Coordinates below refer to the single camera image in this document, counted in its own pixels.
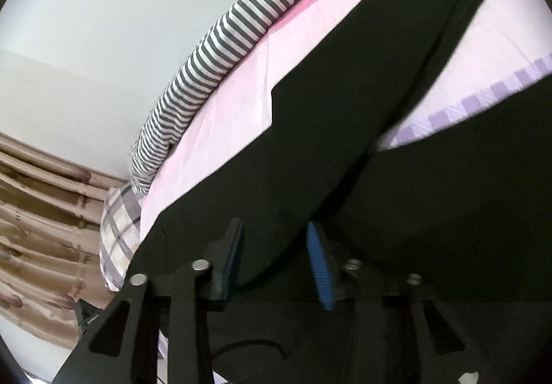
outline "black clamp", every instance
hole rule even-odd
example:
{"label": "black clamp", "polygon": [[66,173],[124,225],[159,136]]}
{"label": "black clamp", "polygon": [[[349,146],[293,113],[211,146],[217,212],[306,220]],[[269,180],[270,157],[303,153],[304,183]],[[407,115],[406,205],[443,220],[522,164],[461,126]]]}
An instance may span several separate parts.
{"label": "black clamp", "polygon": [[101,312],[81,302],[82,337],[52,384],[154,384],[160,310],[167,307],[169,382],[214,384],[206,313],[224,311],[232,298],[243,249],[243,223],[235,218],[202,259],[172,275],[128,277]]}
{"label": "black clamp", "polygon": [[337,257],[319,223],[308,224],[307,248],[323,306],[354,301],[347,384],[499,383],[462,321],[422,277],[384,276]]}

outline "purple checkered fabric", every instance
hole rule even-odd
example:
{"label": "purple checkered fabric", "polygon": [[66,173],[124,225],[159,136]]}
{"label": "purple checkered fabric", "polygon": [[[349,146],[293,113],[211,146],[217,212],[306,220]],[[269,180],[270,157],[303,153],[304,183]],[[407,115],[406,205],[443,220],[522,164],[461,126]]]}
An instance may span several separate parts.
{"label": "purple checkered fabric", "polygon": [[126,269],[140,245],[142,195],[131,183],[111,188],[100,225],[100,268],[108,287],[122,288]]}
{"label": "purple checkered fabric", "polygon": [[516,71],[506,79],[476,94],[463,98],[460,102],[446,107],[426,118],[388,133],[379,145],[379,150],[388,150],[428,137],[433,133],[453,126],[500,102],[501,100],[527,88],[552,73],[552,54],[536,60],[524,69]]}

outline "white wall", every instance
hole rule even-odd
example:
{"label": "white wall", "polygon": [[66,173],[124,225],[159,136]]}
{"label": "white wall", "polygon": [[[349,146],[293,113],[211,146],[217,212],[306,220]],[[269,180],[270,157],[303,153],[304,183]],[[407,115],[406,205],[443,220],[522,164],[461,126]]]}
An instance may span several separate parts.
{"label": "white wall", "polygon": [[125,177],[159,94],[234,2],[8,0],[0,11],[0,131]]}
{"label": "white wall", "polygon": [[53,380],[70,350],[45,342],[0,317],[0,334],[22,369],[44,379]]}

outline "curtain pleat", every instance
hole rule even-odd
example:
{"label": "curtain pleat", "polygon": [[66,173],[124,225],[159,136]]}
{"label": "curtain pleat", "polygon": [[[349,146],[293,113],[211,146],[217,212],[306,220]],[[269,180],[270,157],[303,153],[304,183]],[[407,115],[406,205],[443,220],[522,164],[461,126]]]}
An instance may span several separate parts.
{"label": "curtain pleat", "polygon": [[82,298],[114,296],[99,267],[106,189],[123,183],[0,134],[0,315],[72,349]]}

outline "black metal bracket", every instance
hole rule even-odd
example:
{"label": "black metal bracket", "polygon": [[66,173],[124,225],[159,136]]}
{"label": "black metal bracket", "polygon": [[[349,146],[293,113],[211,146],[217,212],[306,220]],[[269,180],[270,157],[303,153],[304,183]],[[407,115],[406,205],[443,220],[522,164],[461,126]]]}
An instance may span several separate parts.
{"label": "black metal bracket", "polygon": [[411,277],[409,300],[422,382],[458,382],[465,374],[476,374],[479,382],[499,384],[481,348],[431,285],[421,282],[421,277]]}
{"label": "black metal bracket", "polygon": [[243,248],[243,223],[235,218],[204,258],[172,275],[127,277],[97,314],[79,305],[82,337],[52,384],[154,384],[160,310],[167,307],[169,382],[213,384],[206,313],[223,311],[232,297]]}

